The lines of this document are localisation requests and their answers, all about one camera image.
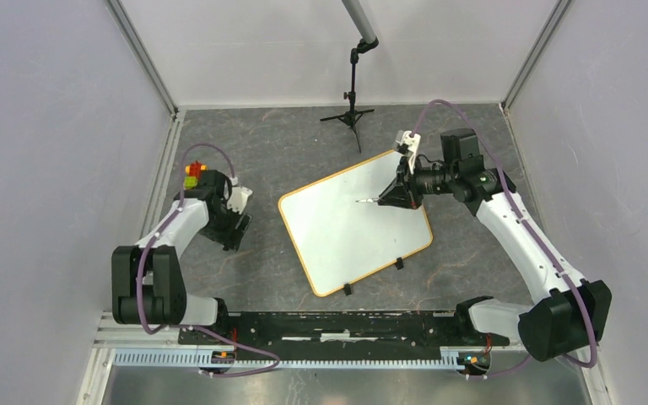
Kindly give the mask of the black whiteboard marker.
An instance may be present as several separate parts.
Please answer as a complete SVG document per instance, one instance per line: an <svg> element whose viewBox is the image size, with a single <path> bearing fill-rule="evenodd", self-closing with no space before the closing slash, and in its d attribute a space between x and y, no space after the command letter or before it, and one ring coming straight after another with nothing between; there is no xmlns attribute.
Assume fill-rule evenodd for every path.
<svg viewBox="0 0 648 405"><path fill-rule="evenodd" d="M370 198L358 199L355 202L357 202L357 203L378 203L379 200L380 199L378 197L370 197Z"/></svg>

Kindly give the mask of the yellow framed whiteboard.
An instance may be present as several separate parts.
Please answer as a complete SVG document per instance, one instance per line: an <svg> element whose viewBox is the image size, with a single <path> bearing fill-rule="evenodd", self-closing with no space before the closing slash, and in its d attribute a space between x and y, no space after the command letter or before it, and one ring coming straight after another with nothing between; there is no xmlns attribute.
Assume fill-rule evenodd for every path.
<svg viewBox="0 0 648 405"><path fill-rule="evenodd" d="M280 212L313 293L326 297L431 245L424 208L355 202L376 197L394 178L389 151L280 197Z"/></svg>

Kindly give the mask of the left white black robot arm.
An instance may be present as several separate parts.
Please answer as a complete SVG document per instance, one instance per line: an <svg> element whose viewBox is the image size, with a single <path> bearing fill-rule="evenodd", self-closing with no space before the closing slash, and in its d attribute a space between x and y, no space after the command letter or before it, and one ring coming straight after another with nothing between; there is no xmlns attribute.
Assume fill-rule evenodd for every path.
<svg viewBox="0 0 648 405"><path fill-rule="evenodd" d="M248 230L246 207L251 189L217 170L188 175L168 213L133 245L111 255L112 315L121 325L141 325L149 332L163 325L199 326L210 343L231 333L222 299L196 297L186 290L180 259L200 235L236 251Z"/></svg>

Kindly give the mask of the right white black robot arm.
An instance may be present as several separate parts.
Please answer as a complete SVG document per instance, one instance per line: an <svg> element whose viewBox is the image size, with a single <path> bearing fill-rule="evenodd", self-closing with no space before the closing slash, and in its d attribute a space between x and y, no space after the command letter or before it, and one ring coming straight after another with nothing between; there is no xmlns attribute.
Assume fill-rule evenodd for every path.
<svg viewBox="0 0 648 405"><path fill-rule="evenodd" d="M428 195L453 196L499 242L532 299L529 306L490 296L463 301L455 309L456 338L475 344L491 333L521 343L540 362L563 356L580 367L595 366L610 288L602 280L588 280L552 246L508 175L499 167L486 167L472 129L442 133L442 159L419 153L420 140L412 131L397 134L392 148L401 158L393 180L374 203L418 209Z"/></svg>

